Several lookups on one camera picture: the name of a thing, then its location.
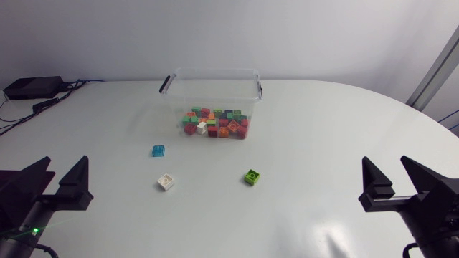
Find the orange block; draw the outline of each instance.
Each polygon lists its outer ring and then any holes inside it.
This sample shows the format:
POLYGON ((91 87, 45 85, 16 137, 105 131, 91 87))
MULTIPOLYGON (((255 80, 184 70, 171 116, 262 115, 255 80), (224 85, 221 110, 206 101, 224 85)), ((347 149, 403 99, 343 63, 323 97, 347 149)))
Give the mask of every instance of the orange block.
POLYGON ((234 121, 234 120, 231 120, 231 122, 229 122, 228 124, 228 129, 232 132, 232 133, 236 133, 237 132, 237 129, 240 127, 240 125, 234 121))
POLYGON ((226 127, 221 127, 219 131, 221 138, 228 138, 230 136, 230 130, 226 127))

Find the red block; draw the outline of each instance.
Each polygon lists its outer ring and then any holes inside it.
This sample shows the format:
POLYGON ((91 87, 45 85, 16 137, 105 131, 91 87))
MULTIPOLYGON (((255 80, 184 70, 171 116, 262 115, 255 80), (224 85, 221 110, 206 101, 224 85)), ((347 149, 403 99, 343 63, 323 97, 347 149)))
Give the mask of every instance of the red block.
POLYGON ((185 125, 185 133, 188 133, 189 135, 192 135, 194 132, 196 132, 196 126, 193 125, 192 123, 189 123, 188 125, 185 125))
POLYGON ((247 128, 249 126, 249 120, 247 119, 242 119, 241 121, 241 126, 244 126, 245 128, 247 128))
POLYGON ((217 126, 209 126, 207 127, 207 133, 209 134, 209 137, 217 137, 217 126))
POLYGON ((247 128, 245 128, 243 126, 240 126, 240 127, 237 128, 237 136, 239 138, 244 139, 246 135, 247 135, 247 128))
POLYGON ((231 120, 231 122, 229 122, 227 127, 232 133, 236 133, 240 125, 236 121, 231 120))
POLYGON ((218 123, 219 123, 220 127, 227 127, 229 121, 228 121, 228 119, 220 119, 218 123))
POLYGON ((210 109, 209 108, 202 108, 201 109, 201 118, 209 118, 210 109))

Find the toy block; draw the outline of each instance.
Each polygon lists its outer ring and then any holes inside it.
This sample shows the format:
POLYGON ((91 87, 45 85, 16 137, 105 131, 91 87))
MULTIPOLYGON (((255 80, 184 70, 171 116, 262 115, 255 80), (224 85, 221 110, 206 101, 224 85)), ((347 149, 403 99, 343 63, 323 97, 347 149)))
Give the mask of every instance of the toy block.
POLYGON ((245 139, 245 136, 247 135, 247 128, 240 126, 237 128, 237 136, 239 138, 245 139))
POLYGON ((184 124, 184 126, 188 125, 188 123, 191 122, 191 118, 188 115, 185 115, 182 119, 181 122, 184 124))
POLYGON ((197 126, 197 132, 200 135, 203 135, 207 132, 207 124, 205 122, 200 122, 197 126))
POLYGON ((260 174, 250 169, 249 172, 245 174, 244 181, 248 182, 251 186, 254 186, 259 178, 260 174))
POLYGON ((218 133, 217 126, 208 126, 207 127, 207 133, 209 134, 209 137, 216 138, 217 137, 217 133, 218 133))
POLYGON ((233 110, 232 114, 235 117, 235 120, 239 120, 240 116, 242 115, 242 111, 241 110, 233 110))
POLYGON ((195 112, 197 117, 201 116, 201 107, 192 107, 191 111, 195 112))
POLYGON ((191 123, 193 125, 198 125, 199 124, 199 118, 197 116, 191 117, 191 123))
POLYGON ((215 120, 208 120, 207 121, 207 126, 216 126, 217 125, 217 122, 215 122, 215 120))
POLYGON ((239 124, 236 121, 232 120, 231 122, 229 122, 227 127, 232 133, 236 133, 237 129, 239 128, 239 124))
POLYGON ((194 132, 196 132, 195 125, 193 125, 192 123, 185 125, 185 133, 188 133, 189 135, 193 135, 194 132))
POLYGON ((220 120, 218 120, 218 124, 220 125, 220 127, 227 127, 229 123, 230 122, 228 121, 228 119, 220 118, 220 120))
POLYGON ((166 149, 164 148, 164 145, 155 145, 155 146, 153 146, 153 150, 151 151, 151 155, 153 157, 163 157, 165 150, 166 149))
POLYGON ((209 118, 210 109, 209 108, 202 108, 201 109, 201 117, 202 118, 209 118))
POLYGON ((241 126, 244 126, 245 128, 249 127, 249 120, 242 119, 241 120, 241 126))
POLYGON ((216 118, 219 118, 220 115, 222 115, 222 110, 221 109, 214 109, 214 115, 216 118))
POLYGON ((174 185, 174 179, 170 175, 164 174, 164 176, 158 179, 158 183, 165 191, 167 191, 174 185))
POLYGON ((228 138, 230 136, 230 130, 226 127, 220 127, 219 133, 221 138, 228 138))

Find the plastic bin handle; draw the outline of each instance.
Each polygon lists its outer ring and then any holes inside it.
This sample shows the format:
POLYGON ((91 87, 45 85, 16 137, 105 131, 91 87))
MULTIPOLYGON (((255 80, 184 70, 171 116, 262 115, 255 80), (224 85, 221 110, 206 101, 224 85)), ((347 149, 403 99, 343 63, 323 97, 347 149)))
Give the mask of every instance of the plastic bin handle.
POLYGON ((162 86, 159 88, 159 93, 163 93, 163 90, 165 86, 167 85, 167 82, 171 79, 171 75, 167 75, 166 79, 164 80, 162 86))

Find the building block pile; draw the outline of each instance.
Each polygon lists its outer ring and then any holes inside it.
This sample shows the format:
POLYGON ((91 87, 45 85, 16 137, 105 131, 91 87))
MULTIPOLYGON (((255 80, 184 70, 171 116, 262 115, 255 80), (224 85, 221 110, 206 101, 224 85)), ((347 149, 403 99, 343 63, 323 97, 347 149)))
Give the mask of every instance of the building block pile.
POLYGON ((241 110, 222 110, 193 107, 182 118, 184 131, 188 135, 198 133, 210 138, 245 139, 249 128, 249 119, 241 110))

